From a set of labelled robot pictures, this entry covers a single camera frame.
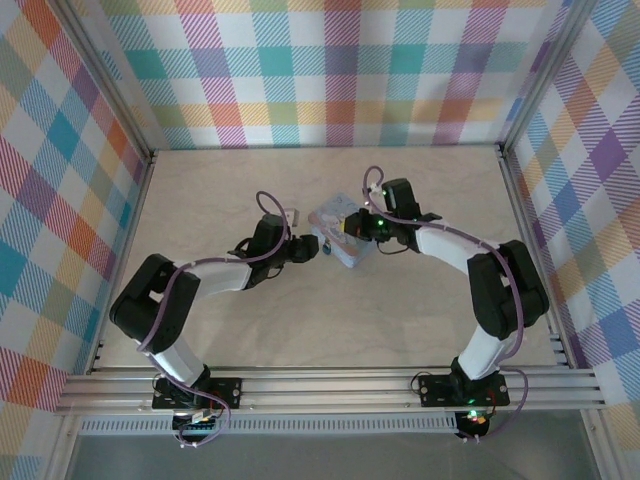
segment black mounting plate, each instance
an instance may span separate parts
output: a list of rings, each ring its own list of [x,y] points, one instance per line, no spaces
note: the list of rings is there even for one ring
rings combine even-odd
[[[156,392],[168,391],[166,387],[168,380],[159,378],[156,382]],[[240,408],[240,398],[242,397],[242,379],[241,378],[209,378],[207,387],[203,389],[206,393],[211,393],[229,404],[231,410]],[[153,410],[184,410],[185,407],[173,398],[166,395],[153,396],[151,402]]]
[[[492,407],[494,400],[490,392],[495,396],[497,407],[509,405],[509,392],[503,375],[487,377],[482,387],[476,389],[466,401],[456,393],[450,375],[420,375],[418,392],[420,405],[423,407]]]

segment small object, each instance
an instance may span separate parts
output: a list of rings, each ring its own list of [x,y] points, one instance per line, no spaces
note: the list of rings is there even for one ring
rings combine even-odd
[[[360,208],[361,205],[344,193],[337,193],[309,215],[311,233],[318,237],[322,251],[335,255],[349,268],[355,267],[376,248],[375,243],[365,242],[343,231],[344,219]]]

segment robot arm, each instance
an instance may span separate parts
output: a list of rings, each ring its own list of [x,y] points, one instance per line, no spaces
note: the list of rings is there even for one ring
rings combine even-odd
[[[469,277],[478,327],[464,351],[453,360],[451,374],[440,385],[443,389],[436,390],[447,406],[475,402],[480,406],[486,400],[486,392],[504,380],[498,374],[498,363],[518,330],[512,286],[504,284],[505,272],[501,264],[480,245],[446,228],[407,224],[419,221],[446,225],[440,216],[420,212],[406,179],[384,183],[379,193],[384,198],[387,214],[372,214],[367,209],[360,209],[345,219],[344,231],[366,241],[382,243],[395,238],[414,252],[435,257]],[[405,223],[391,222],[385,218],[389,216]],[[507,261],[520,294],[524,327],[530,327],[548,310],[549,300],[529,252],[518,240],[502,245],[489,244]],[[437,381],[433,377],[429,377],[430,381]],[[508,397],[503,398],[503,402],[508,403]]]
[[[264,215],[253,237],[240,242],[229,252],[228,258],[251,259],[264,255],[277,246],[282,229],[280,216]],[[164,315],[145,354],[182,384],[200,391],[211,391],[209,367],[198,359],[182,336],[193,302],[217,293],[253,288],[269,279],[270,271],[281,270],[287,262],[307,262],[317,253],[316,237],[303,235],[296,238],[289,232],[288,239],[278,251],[264,260],[249,263],[221,260],[184,269],[168,293]],[[111,321],[138,344],[151,331],[169,279],[178,268],[179,265],[160,254],[149,256],[114,302],[109,312]],[[168,382],[158,381],[157,384],[163,385],[167,389],[166,395],[184,407],[197,408],[208,401],[179,391]]]

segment colorful plaid wall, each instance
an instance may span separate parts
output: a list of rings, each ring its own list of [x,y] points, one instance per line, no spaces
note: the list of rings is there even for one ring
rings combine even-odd
[[[493,143],[570,3],[74,0],[172,149]]]
[[[640,471],[640,0],[601,0],[514,168],[560,313]]]
[[[35,478],[143,163],[45,0],[0,0],[0,479]]]

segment checkered fabric backdrop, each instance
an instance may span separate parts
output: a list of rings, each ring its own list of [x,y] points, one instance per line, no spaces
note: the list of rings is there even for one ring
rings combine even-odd
[[[570,3],[74,0],[171,149],[493,143]]]
[[[0,0],[0,479],[34,478],[143,163],[45,0]]]
[[[640,472],[640,0],[599,2],[516,153],[563,322]]]

